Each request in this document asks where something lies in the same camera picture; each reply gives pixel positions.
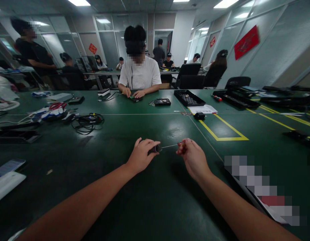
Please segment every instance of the black cable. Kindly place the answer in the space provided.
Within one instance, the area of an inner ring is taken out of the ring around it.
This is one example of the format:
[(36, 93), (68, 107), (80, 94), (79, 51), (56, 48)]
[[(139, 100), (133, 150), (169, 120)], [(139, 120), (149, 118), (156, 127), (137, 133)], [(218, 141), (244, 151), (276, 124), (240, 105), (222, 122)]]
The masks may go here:
[(101, 99), (101, 97), (102, 97), (102, 96), (99, 96), (99, 97), (98, 97), (98, 100), (99, 100), (99, 101), (103, 101), (103, 102), (105, 102), (105, 101), (109, 101), (109, 100), (115, 99), (118, 95), (117, 95), (117, 96), (115, 96), (115, 97), (113, 97), (113, 96), (114, 96), (114, 94), (112, 94), (112, 95), (111, 95), (110, 97), (108, 97), (107, 99)]
[(105, 122), (104, 117), (101, 114), (90, 113), (89, 115), (82, 115), (75, 119), (78, 125), (74, 126), (73, 122), (71, 126), (75, 129), (75, 131), (81, 135), (88, 135), (93, 130), (96, 130), (97, 125), (102, 125)]

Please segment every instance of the green workbench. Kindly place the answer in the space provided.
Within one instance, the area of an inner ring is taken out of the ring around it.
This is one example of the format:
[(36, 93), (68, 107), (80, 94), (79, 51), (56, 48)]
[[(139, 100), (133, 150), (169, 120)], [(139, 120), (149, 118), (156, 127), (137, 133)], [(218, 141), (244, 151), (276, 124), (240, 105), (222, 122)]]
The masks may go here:
[[(42, 137), (32, 144), (0, 144), (0, 166), (14, 158), (27, 160), (21, 170), (27, 178), (0, 201), (0, 240), (8, 240), (56, 204), (126, 163), (139, 137), (161, 141), (162, 146), (186, 137), (195, 140), (212, 172), (243, 197), (222, 160), (229, 155), (249, 156), (248, 165), (260, 172), (255, 175), (270, 176), (270, 185), (277, 186), (277, 195), (286, 196), (286, 205), (299, 206), (299, 215), (308, 218), (308, 226), (285, 228), (302, 240), (310, 240), (310, 150), (282, 135), (290, 128), (310, 135), (310, 125), (306, 120), (274, 113), (291, 112), (288, 110), (262, 104), (265, 107), (253, 112), (239, 111), (216, 102), (210, 96), (212, 90), (191, 91), (218, 114), (207, 115), (203, 122), (181, 115), (189, 110), (173, 90), (146, 95), (137, 103), (123, 95), (98, 102), (97, 91), (69, 91), (83, 95), (85, 101), (68, 108), (78, 107), (80, 114), (102, 114), (105, 123), (101, 130), (84, 136), (60, 122), (44, 123), (37, 129)], [(45, 98), (32, 97), (30, 92), (19, 96), (20, 106), (0, 121), (19, 121), (27, 112), (47, 105)], [(172, 104), (148, 105), (157, 98), (169, 98)], [(190, 178), (175, 150), (164, 149), (145, 171), (129, 181), (83, 240), (237, 240)]]

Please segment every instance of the black tray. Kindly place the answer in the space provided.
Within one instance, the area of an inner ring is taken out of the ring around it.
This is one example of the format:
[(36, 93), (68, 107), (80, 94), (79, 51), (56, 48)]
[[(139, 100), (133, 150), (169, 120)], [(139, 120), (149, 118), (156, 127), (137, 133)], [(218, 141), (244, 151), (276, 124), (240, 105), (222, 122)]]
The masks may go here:
[(230, 103), (239, 109), (256, 109), (261, 105), (258, 102), (252, 101), (228, 90), (214, 91), (213, 95), (222, 98), (223, 101)]
[(203, 106), (205, 101), (197, 97), (195, 94), (189, 90), (175, 90), (174, 95), (183, 104), (183, 106)]
[(0, 144), (32, 143), (41, 137), (37, 131), (0, 131)]

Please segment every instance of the ceiling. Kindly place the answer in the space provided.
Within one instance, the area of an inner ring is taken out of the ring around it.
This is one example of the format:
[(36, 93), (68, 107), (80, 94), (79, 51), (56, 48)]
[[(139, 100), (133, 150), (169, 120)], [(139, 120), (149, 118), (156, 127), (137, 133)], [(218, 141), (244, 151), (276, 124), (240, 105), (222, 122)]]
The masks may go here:
[[(190, 0), (173, 3), (173, 0), (87, 0), (91, 6), (76, 7), (67, 0), (0, 0), (0, 16), (22, 15), (90, 15), (121, 12), (168, 12), (196, 10), (194, 26), (202, 21), (211, 22), (228, 9), (213, 9), (221, 0)], [(239, 0), (234, 6), (245, 0)]]

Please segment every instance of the red decoration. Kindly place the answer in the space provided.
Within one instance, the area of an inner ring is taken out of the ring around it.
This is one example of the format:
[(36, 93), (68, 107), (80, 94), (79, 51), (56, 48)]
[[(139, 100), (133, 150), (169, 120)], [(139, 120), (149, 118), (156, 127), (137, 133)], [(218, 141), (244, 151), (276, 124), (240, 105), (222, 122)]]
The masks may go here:
[(88, 49), (89, 49), (93, 54), (96, 54), (97, 48), (96, 48), (93, 44), (90, 44)]
[(234, 46), (235, 60), (238, 60), (246, 52), (251, 50), (260, 42), (258, 27), (255, 25), (244, 37)]
[(213, 37), (213, 39), (211, 40), (211, 42), (209, 43), (210, 48), (215, 44), (215, 36)]

